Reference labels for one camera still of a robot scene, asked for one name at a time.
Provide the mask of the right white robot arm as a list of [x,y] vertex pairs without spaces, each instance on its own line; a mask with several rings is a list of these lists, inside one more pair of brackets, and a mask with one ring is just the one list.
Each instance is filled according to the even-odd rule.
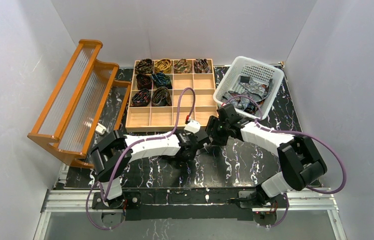
[[252,202],[265,205],[275,197],[291,190],[301,191],[327,172],[327,166],[308,136],[276,133],[259,126],[256,120],[239,115],[234,106],[226,104],[210,116],[206,133],[215,146],[224,146],[229,137],[252,143],[278,157],[281,171],[258,184],[255,192],[234,199],[234,202]]

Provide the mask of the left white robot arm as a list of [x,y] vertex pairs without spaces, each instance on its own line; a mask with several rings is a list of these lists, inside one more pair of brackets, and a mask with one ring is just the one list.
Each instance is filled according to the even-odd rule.
[[197,151],[210,143],[204,130],[192,133],[181,129],[143,136],[123,134],[120,130],[112,131],[89,150],[88,159],[94,165],[101,201],[110,208],[122,206],[124,197],[121,174],[130,162],[152,157],[186,162],[194,159]]

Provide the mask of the white plastic basket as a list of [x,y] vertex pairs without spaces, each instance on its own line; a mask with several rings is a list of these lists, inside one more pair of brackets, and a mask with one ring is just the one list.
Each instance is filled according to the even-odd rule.
[[[237,112],[245,117],[265,119],[268,116],[277,92],[284,79],[284,72],[261,61],[238,56],[229,67],[213,94],[213,100],[220,107],[232,103]],[[246,98],[235,98],[233,95]]]

